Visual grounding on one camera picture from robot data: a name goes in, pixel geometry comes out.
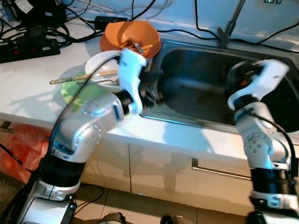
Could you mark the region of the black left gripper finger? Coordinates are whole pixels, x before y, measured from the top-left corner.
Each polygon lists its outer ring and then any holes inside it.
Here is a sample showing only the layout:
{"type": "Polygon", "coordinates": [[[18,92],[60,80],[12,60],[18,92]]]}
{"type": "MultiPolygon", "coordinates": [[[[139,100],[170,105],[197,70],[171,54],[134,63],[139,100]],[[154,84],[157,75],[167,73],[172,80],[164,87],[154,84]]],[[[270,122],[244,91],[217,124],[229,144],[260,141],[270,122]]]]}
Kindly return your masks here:
{"type": "Polygon", "coordinates": [[[160,79],[164,75],[162,69],[145,72],[145,87],[160,87],[160,79]]]}

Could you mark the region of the orange plastic bag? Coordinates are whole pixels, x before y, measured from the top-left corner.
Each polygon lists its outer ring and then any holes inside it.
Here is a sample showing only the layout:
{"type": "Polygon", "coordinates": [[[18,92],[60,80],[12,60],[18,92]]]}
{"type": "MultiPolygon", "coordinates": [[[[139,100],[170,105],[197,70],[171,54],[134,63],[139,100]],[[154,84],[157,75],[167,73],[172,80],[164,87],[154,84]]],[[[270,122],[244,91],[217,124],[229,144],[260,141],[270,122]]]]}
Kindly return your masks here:
{"type": "Polygon", "coordinates": [[[13,133],[0,132],[0,172],[28,183],[48,150],[50,130],[14,123],[13,133]]]}

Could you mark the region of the dark metal faucet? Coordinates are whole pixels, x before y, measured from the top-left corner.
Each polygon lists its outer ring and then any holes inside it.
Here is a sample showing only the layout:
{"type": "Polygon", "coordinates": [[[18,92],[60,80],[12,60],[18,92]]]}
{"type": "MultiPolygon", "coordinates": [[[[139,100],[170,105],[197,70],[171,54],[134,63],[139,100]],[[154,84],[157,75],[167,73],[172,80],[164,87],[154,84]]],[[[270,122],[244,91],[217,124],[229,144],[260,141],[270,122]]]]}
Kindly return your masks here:
{"type": "Polygon", "coordinates": [[[233,30],[235,29],[237,19],[239,15],[241,14],[241,11],[243,9],[243,6],[245,4],[246,0],[239,0],[237,3],[237,6],[235,7],[235,10],[233,11],[232,17],[230,21],[227,23],[226,28],[224,30],[222,28],[218,28],[218,46],[220,47],[227,47],[227,45],[230,42],[231,35],[233,33],[233,30]]]}

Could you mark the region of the orange plastic bowl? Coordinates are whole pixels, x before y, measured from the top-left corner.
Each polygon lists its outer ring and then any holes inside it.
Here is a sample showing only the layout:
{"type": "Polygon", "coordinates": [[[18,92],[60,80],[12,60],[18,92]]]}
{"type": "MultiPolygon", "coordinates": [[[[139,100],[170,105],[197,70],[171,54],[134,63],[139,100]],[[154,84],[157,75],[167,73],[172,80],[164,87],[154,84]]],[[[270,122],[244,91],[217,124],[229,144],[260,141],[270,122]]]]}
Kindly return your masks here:
{"type": "Polygon", "coordinates": [[[156,28],[147,21],[109,23],[101,39],[116,44],[123,43],[128,39],[141,43],[162,43],[156,28]]]}

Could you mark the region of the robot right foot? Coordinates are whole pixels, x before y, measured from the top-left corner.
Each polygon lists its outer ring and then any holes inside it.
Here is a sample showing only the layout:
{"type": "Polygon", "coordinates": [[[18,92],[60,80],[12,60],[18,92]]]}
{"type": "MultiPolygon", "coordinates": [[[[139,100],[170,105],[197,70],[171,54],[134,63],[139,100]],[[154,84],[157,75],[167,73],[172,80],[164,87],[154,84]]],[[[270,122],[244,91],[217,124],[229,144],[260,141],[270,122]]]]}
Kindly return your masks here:
{"type": "Polygon", "coordinates": [[[195,223],[182,216],[165,215],[161,218],[159,224],[195,224],[195,223]]]}

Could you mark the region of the black power adapter brick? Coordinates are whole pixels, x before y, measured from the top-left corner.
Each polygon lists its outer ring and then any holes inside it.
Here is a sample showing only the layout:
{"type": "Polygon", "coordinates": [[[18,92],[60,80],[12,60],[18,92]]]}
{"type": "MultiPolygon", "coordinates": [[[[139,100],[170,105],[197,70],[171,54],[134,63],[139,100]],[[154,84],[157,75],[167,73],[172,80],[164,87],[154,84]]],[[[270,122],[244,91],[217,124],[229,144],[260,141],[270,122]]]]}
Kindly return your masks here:
{"type": "Polygon", "coordinates": [[[119,23],[124,21],[128,21],[128,19],[114,16],[96,16],[93,23],[96,30],[105,30],[109,23],[119,23]]]}

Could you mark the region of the orange plastic plate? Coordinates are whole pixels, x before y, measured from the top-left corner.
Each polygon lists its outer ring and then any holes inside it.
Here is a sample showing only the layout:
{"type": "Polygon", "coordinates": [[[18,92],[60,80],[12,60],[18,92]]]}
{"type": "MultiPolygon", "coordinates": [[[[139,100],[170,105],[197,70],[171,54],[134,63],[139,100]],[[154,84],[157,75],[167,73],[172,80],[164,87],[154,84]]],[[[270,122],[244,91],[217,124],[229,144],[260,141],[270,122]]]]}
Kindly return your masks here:
{"type": "MultiPolygon", "coordinates": [[[[100,50],[101,51],[111,51],[111,50],[122,50],[124,47],[122,47],[123,43],[110,43],[106,39],[101,39],[99,44],[100,44],[100,50]]],[[[150,59],[153,58],[160,50],[162,43],[157,42],[157,43],[141,43],[137,42],[141,45],[141,47],[144,49],[145,53],[143,54],[143,57],[150,59]]]]}

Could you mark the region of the stainless steel sink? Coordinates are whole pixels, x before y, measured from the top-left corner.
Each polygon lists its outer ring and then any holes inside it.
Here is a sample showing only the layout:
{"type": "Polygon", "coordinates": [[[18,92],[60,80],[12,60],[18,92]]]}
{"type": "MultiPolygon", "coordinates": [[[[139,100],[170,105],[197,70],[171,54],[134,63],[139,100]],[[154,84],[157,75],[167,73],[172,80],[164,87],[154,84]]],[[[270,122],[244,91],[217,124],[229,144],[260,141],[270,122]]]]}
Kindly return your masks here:
{"type": "Polygon", "coordinates": [[[174,87],[176,96],[165,104],[143,111],[142,117],[237,133],[234,113],[227,105],[226,74],[239,62],[274,58],[289,65],[290,70],[263,102],[276,124],[288,133],[297,132],[299,75],[290,58],[171,39],[163,41],[151,69],[163,72],[158,80],[174,87]]]}

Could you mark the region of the black electronic box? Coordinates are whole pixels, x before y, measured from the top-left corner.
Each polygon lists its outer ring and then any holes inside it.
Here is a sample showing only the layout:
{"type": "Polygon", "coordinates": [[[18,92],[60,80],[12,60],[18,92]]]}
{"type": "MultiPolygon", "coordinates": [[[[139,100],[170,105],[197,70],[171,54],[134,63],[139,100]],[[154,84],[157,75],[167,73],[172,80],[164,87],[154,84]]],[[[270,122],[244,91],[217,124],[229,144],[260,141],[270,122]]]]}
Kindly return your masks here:
{"type": "Polygon", "coordinates": [[[63,0],[11,0],[13,12],[23,24],[66,22],[66,6],[63,0]]]}

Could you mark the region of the wooden chopsticks with green ends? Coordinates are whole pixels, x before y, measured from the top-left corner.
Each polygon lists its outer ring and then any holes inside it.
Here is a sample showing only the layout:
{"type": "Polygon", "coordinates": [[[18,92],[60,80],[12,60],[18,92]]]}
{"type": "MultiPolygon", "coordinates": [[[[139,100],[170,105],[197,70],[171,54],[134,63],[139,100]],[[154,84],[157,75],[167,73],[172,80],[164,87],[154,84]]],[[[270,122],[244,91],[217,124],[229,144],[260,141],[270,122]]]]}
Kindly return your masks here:
{"type": "Polygon", "coordinates": [[[113,76],[115,74],[117,74],[117,71],[115,69],[106,70],[106,71],[96,72],[93,75],[78,75],[78,76],[72,76],[72,77],[62,77],[60,79],[55,79],[55,80],[49,81],[49,84],[53,85],[53,84],[68,83],[68,82],[82,80],[82,79],[89,79],[89,78],[92,78],[92,77],[113,76]]]}

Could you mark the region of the white bowl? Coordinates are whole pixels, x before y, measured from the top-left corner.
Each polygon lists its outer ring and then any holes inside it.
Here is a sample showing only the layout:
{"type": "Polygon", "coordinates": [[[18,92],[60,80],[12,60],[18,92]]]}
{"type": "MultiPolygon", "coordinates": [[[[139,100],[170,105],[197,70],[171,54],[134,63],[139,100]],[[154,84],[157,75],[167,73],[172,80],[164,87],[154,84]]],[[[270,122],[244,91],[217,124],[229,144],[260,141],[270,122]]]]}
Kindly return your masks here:
{"type": "MultiPolygon", "coordinates": [[[[106,70],[113,70],[115,69],[118,71],[119,68],[119,59],[120,59],[120,53],[119,50],[111,50],[111,51],[104,51],[102,53],[98,53],[92,58],[88,60],[88,62],[85,65],[84,72],[86,75],[91,75],[92,72],[101,72],[106,70]]],[[[100,81],[103,79],[111,79],[111,80],[118,80],[118,75],[115,74],[113,76],[106,76],[106,77],[92,77],[90,81],[100,81]]]]}

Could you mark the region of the white kitchen base cabinet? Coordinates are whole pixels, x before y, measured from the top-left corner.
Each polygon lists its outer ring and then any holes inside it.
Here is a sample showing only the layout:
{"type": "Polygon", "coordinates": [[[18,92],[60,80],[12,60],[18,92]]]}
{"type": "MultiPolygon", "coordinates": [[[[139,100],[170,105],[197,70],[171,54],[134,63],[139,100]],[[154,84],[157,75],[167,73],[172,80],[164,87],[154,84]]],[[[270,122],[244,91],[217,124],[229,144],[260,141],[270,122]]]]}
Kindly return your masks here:
{"type": "Polygon", "coordinates": [[[249,176],[238,134],[137,118],[103,139],[82,181],[201,209],[245,216],[251,181],[192,170],[199,166],[249,176]]]}

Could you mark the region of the black power strip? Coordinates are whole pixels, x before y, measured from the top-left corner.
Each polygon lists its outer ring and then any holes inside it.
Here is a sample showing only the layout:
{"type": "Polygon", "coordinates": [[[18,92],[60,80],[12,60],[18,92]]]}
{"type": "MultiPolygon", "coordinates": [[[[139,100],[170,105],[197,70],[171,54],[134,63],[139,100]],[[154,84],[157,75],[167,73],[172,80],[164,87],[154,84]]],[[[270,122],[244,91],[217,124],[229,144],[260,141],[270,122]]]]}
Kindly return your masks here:
{"type": "Polygon", "coordinates": [[[30,58],[49,57],[60,54],[60,47],[55,39],[34,39],[19,37],[0,40],[0,63],[9,63],[30,58]]]}

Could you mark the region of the small metal utensil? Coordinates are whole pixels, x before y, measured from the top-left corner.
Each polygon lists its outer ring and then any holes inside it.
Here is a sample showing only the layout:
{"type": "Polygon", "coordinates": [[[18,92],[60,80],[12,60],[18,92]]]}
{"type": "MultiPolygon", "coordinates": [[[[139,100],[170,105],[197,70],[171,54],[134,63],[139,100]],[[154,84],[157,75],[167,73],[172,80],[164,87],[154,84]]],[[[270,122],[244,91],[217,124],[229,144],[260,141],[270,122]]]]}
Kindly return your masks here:
{"type": "Polygon", "coordinates": [[[136,41],[134,41],[133,39],[126,40],[125,43],[122,45],[122,47],[136,51],[137,53],[140,53],[140,54],[145,53],[145,51],[141,47],[141,45],[139,43],[137,43],[136,41]]]}

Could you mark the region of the black plug adapter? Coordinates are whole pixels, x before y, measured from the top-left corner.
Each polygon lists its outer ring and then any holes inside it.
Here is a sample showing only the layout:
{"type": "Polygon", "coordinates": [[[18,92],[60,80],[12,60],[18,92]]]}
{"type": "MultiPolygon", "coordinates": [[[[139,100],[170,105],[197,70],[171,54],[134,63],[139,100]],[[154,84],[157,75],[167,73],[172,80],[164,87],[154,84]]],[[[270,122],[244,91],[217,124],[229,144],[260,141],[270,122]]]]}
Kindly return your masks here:
{"type": "Polygon", "coordinates": [[[28,42],[46,42],[51,40],[51,38],[48,38],[48,30],[44,26],[27,28],[25,36],[28,42]]]}

